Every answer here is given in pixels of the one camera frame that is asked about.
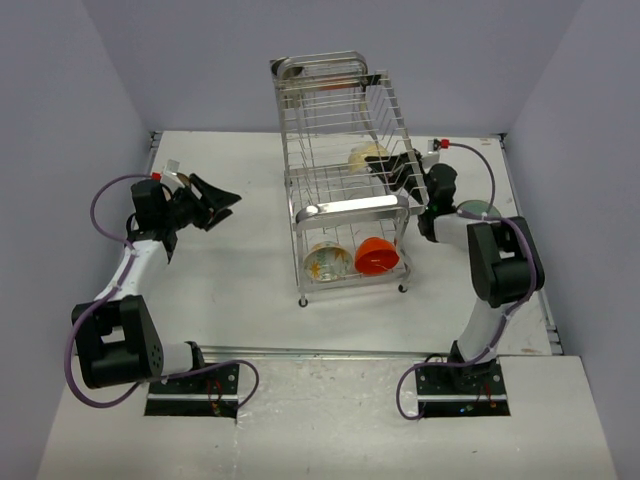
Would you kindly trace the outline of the yellow blue patterned bowl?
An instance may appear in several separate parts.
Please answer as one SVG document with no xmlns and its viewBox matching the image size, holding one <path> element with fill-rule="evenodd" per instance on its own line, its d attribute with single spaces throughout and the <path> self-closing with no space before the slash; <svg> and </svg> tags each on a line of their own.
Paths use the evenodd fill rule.
<svg viewBox="0 0 640 480">
<path fill-rule="evenodd" d="M 381 157 L 387 157 L 389 151 L 375 141 L 365 142 L 351 149 L 347 164 L 350 174 L 358 174 L 367 170 L 367 158 L 373 157 L 379 160 Z"/>
</svg>

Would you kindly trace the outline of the white bowl orange star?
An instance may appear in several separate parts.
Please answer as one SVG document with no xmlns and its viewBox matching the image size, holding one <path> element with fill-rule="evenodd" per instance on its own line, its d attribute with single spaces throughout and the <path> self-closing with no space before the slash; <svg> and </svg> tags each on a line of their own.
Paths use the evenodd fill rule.
<svg viewBox="0 0 640 480">
<path fill-rule="evenodd" d="M 333 241 L 315 244 L 303 261 L 305 274 L 314 282 L 340 280 L 351 272 L 352 266 L 352 254 Z"/>
</svg>

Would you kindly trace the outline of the brown ribbed bowl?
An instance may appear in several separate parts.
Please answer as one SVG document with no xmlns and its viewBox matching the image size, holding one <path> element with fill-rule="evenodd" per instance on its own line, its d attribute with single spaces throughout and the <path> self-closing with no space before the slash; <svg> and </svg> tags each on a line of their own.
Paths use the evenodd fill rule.
<svg viewBox="0 0 640 480">
<path fill-rule="evenodd" d="M 188 189 L 191 188 L 191 180 L 187 175 L 185 175 L 185 174 L 183 174 L 181 172 L 177 172 L 175 174 L 175 178 L 177 179 L 178 182 L 180 182 L 182 184 L 182 186 L 184 188 L 188 188 Z"/>
</svg>

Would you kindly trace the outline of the mint green floral bowl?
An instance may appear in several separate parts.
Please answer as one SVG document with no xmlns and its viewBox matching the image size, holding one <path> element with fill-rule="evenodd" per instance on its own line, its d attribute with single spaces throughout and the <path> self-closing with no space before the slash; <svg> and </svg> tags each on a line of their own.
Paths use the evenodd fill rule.
<svg viewBox="0 0 640 480">
<path fill-rule="evenodd" d="M 483 200 L 466 200 L 457 206 L 457 211 L 472 218 L 500 218 L 500 211 Z"/>
</svg>

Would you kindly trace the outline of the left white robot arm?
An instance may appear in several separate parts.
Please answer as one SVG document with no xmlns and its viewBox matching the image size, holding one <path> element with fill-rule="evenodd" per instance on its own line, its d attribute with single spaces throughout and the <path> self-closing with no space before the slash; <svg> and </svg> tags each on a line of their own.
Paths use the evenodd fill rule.
<svg viewBox="0 0 640 480">
<path fill-rule="evenodd" d="M 241 197 L 196 174 L 131 175 L 134 212 L 120 238 L 123 257 L 108 286 L 72 311 L 67 355 L 76 355 L 90 389 L 172 378 L 187 393 L 208 379 L 194 341 L 165 344 L 145 296 L 171 263 L 179 231 L 208 232 L 231 216 Z"/>
</svg>

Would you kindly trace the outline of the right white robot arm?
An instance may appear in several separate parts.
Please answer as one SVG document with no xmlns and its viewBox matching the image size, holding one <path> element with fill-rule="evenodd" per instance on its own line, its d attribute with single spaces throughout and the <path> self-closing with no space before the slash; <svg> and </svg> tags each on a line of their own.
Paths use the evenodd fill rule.
<svg viewBox="0 0 640 480">
<path fill-rule="evenodd" d="M 526 220 L 475 213 L 454 203 L 456 170 L 437 163 L 422 173 L 427 203 L 417 217 L 422 237 L 468 254 L 476 302 L 444 362 L 448 385 L 467 393 L 497 356 L 512 314 L 544 285 L 544 270 Z"/>
</svg>

